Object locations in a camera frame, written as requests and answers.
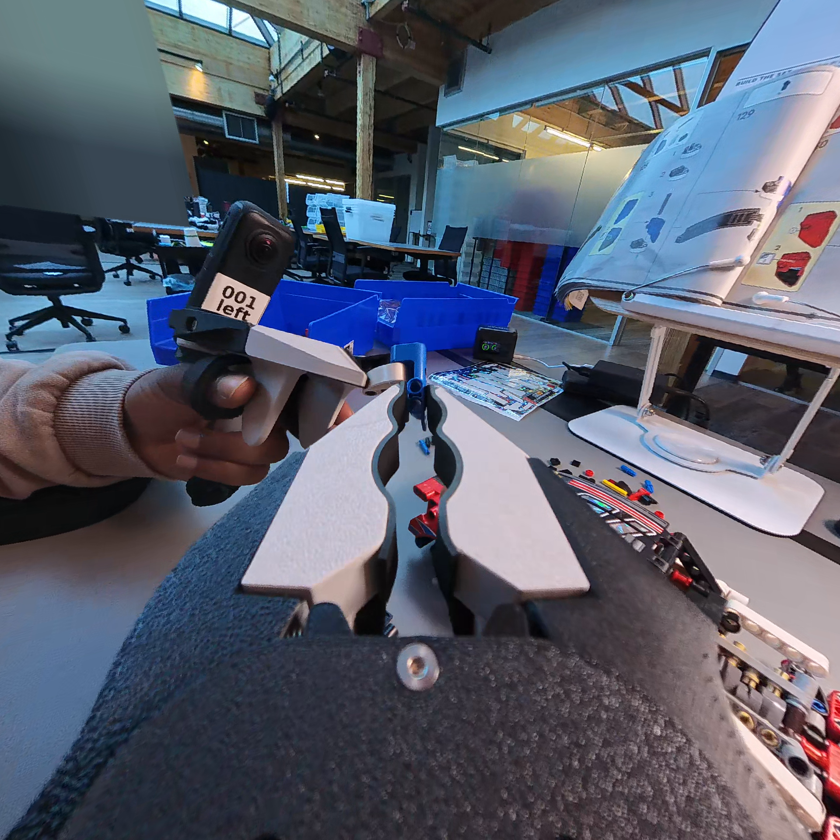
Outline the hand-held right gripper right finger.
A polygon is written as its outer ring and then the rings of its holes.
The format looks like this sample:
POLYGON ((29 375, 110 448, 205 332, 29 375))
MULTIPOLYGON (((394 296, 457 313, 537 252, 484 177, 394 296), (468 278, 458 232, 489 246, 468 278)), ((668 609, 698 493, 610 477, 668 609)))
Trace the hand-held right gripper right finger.
POLYGON ((500 606, 587 593, 539 478, 551 471, 436 385, 427 418, 445 486, 431 556, 454 633, 473 634, 500 606))

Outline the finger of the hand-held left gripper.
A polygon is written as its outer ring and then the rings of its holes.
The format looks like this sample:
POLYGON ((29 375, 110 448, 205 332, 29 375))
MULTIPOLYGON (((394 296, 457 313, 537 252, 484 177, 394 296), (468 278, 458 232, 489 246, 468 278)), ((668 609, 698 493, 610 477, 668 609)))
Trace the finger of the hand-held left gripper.
POLYGON ((356 387, 368 382, 367 374, 345 349, 295 333, 255 325, 248 331, 245 351, 254 363, 267 362, 356 387))

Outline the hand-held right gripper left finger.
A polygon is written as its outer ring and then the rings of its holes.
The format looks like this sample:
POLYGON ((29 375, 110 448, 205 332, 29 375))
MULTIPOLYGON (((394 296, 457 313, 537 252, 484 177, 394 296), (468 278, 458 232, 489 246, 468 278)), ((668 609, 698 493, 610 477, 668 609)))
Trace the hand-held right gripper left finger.
POLYGON ((309 448, 241 587, 332 603, 361 634, 382 634, 396 577, 396 515, 385 489, 399 466, 405 386, 393 385, 309 448))

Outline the white lego liftarm piece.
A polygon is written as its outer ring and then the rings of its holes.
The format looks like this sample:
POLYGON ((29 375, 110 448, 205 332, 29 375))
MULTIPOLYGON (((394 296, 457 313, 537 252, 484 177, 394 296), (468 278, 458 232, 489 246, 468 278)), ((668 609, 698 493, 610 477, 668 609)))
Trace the white lego liftarm piece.
POLYGON ((404 362, 387 362, 374 367, 367 373, 367 380, 362 387, 366 396, 378 396, 390 387, 406 381, 406 365, 404 362))

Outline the blue lego panel piece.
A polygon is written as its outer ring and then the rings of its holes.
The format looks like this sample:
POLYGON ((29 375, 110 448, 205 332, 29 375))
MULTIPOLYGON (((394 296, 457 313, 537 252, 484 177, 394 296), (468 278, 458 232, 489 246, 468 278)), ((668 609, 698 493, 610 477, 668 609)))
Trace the blue lego panel piece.
POLYGON ((405 371, 405 394, 408 412, 426 426, 426 364, 424 343, 399 343, 391 349, 391 362, 402 363, 405 371))

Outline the lego race car model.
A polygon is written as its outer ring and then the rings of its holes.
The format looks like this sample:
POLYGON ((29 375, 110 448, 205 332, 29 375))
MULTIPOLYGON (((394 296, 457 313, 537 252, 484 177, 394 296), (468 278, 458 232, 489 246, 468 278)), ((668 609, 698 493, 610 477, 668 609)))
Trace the lego race car model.
POLYGON ((655 507, 608 503, 578 493, 553 473, 613 539, 627 543, 709 618, 718 633, 717 662, 728 714, 770 772, 794 814, 814 837, 838 838, 838 691, 825 692, 827 659, 749 606, 715 578, 655 507))

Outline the person's left hand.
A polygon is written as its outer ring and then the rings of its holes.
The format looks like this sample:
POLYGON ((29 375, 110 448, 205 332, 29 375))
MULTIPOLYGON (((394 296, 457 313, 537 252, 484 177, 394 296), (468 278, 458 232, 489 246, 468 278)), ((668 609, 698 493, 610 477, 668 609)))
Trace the person's left hand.
POLYGON ((184 397, 187 368, 146 372, 126 392, 123 427, 134 453, 168 479, 197 477, 232 487, 259 483, 288 455, 287 430, 277 424, 265 442, 251 447, 239 431, 210 427, 184 397))

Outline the grey work table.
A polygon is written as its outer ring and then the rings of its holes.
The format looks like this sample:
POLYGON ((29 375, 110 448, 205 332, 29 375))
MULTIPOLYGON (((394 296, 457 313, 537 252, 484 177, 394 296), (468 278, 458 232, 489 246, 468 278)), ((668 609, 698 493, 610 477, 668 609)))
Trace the grey work table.
POLYGON ((168 224, 129 223, 134 233, 154 237, 152 253, 157 257, 163 277, 189 275, 202 268, 217 236, 216 230, 177 227, 168 224))

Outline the black office chair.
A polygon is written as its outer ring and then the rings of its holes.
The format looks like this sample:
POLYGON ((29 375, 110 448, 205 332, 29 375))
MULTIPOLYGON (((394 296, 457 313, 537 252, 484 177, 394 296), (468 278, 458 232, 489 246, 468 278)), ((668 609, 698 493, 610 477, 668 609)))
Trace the black office chair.
POLYGON ((352 286, 368 270, 366 255, 359 248, 348 245, 334 207, 322 208, 321 220, 331 248, 329 276, 341 285, 352 286))
POLYGON ((152 269, 143 267, 142 255, 150 254, 156 246, 156 236, 152 233, 137 232, 127 222, 105 217, 94 217, 92 219, 95 228, 94 238, 98 249, 103 254, 123 257, 122 264, 112 270, 112 275, 117 278, 121 271, 125 271, 123 285, 130 287, 131 278, 135 270, 149 275, 153 280, 160 279, 152 269))
POLYGON ((402 278, 404 280, 439 280, 446 281, 451 286, 455 285, 458 276, 458 260, 465 243, 467 231, 467 227, 447 225, 437 247, 437 250, 442 253, 434 257, 433 268, 428 268, 429 257, 427 255, 419 255, 417 257, 419 267, 403 272, 402 278))
POLYGON ((121 333, 131 332, 125 318, 67 306, 61 297, 98 292, 105 275, 93 234, 78 215, 1 206, 1 288, 17 297, 45 297, 50 304, 12 318, 5 334, 8 351, 41 323, 56 320, 73 327, 88 342, 96 339, 88 328, 94 320, 116 322, 121 333))

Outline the white storage box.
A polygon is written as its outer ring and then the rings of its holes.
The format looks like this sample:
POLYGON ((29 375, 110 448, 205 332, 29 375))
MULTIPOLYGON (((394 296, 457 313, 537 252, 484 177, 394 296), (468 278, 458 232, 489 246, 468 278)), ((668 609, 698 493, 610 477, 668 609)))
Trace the white storage box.
POLYGON ((344 234, 358 242, 389 243, 396 205, 359 198, 343 199, 344 234))

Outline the long work table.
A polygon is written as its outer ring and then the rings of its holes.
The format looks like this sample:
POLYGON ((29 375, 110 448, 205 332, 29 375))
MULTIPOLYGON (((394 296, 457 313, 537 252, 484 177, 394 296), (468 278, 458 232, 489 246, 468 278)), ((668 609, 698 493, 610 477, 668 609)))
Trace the long work table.
MULTIPOLYGON (((329 241, 326 234, 315 233, 311 235, 316 242, 329 246, 329 241)), ((387 263, 388 266, 393 266, 402 258, 414 259, 418 265, 418 256, 428 256, 428 268, 432 269, 434 265, 434 257, 442 252, 438 248, 430 248, 425 246, 414 246, 397 243, 373 243, 364 241, 353 241, 345 239, 348 245, 352 245, 362 250, 366 255, 367 271, 362 279, 384 279, 388 274, 371 267, 371 260, 376 263, 387 263)))

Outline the large blue storage bin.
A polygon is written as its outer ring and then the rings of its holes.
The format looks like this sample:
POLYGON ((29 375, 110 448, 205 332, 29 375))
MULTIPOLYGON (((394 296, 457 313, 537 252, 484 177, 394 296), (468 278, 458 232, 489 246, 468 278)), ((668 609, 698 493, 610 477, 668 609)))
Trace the large blue storage bin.
POLYGON ((516 297, 440 280, 357 280, 357 290, 380 298, 375 337, 385 346, 423 343, 427 350, 466 349, 488 325, 506 329, 516 297))

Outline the black power adapter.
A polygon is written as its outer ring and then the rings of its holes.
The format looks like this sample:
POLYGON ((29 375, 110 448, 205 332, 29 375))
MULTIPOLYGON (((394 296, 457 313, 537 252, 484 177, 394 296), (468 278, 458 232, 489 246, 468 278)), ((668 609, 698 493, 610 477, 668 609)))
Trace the black power adapter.
MULTIPOLYGON (((635 406, 642 391, 645 371, 625 364, 599 360, 595 364, 562 363, 564 394, 591 397, 603 403, 635 406)), ((711 412, 698 395, 683 387, 677 374, 658 373, 650 402, 687 422, 708 428, 711 412)))

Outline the black charger with green display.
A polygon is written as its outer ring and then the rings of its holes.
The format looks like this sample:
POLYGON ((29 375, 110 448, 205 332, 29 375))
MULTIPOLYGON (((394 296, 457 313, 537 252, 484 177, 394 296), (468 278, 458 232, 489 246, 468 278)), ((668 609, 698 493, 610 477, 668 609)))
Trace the black charger with green display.
POLYGON ((511 364, 517 343, 517 330, 482 324, 476 331, 472 358, 475 361, 511 364))

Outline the white book stand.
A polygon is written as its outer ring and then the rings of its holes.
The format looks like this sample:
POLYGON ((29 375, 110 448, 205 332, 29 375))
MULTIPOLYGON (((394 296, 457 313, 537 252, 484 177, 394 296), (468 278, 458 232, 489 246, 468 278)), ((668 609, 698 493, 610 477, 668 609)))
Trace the white book stand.
POLYGON ((619 406, 570 422, 572 434, 750 527, 782 537, 803 530, 823 498, 815 480, 785 466, 838 379, 838 316, 787 311, 788 298, 758 292, 758 305, 709 305, 625 291, 620 309, 653 325, 635 408, 619 406), (812 403, 777 455, 755 455, 657 413, 651 396, 668 329, 828 367, 812 403))

